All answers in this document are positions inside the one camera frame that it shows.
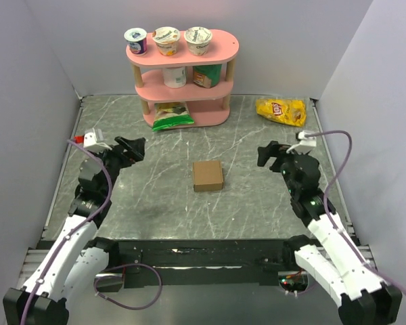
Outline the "brown cardboard box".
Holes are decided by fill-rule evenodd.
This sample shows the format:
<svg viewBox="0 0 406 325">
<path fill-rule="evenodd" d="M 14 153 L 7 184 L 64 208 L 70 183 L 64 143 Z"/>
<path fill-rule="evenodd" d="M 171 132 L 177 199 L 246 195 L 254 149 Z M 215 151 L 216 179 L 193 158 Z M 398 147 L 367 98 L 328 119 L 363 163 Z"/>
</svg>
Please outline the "brown cardboard box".
<svg viewBox="0 0 406 325">
<path fill-rule="evenodd" d="M 194 162 L 192 171 L 194 192 L 215 192 L 223 189 L 224 177 L 221 161 Z"/>
</svg>

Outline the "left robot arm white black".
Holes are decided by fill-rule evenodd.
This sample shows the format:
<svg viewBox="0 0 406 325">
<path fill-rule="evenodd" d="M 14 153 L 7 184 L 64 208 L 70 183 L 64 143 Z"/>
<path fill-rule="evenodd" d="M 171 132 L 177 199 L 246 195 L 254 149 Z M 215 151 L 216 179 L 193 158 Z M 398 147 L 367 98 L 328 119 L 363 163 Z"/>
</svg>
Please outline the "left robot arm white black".
<svg viewBox="0 0 406 325">
<path fill-rule="evenodd" d="M 6 292 L 8 324 L 67 324 L 72 304 L 95 276 L 119 267 L 118 243 L 95 234 L 111 207 L 121 169 L 144 159 L 146 140 L 116 137 L 115 142 L 103 143 L 95 130 L 69 141 L 88 156 L 80 167 L 75 197 L 41 264 L 21 288 Z"/>
</svg>

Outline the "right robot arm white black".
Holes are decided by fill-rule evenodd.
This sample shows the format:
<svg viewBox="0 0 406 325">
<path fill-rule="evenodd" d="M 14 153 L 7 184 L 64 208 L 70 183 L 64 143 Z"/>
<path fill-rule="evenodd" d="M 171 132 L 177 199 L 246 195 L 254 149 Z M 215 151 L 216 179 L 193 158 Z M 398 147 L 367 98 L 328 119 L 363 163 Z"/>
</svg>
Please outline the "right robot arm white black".
<svg viewBox="0 0 406 325">
<path fill-rule="evenodd" d="M 343 324 L 395 323 L 402 293 L 370 270 L 334 206 L 324 202 L 319 161 L 277 141 L 258 148 L 258 166 L 270 158 L 275 160 L 270 170 L 285 181 L 292 210 L 324 249 L 319 252 L 305 235 L 294 236 L 284 243 L 283 264 L 310 274 L 335 302 Z"/>
</svg>

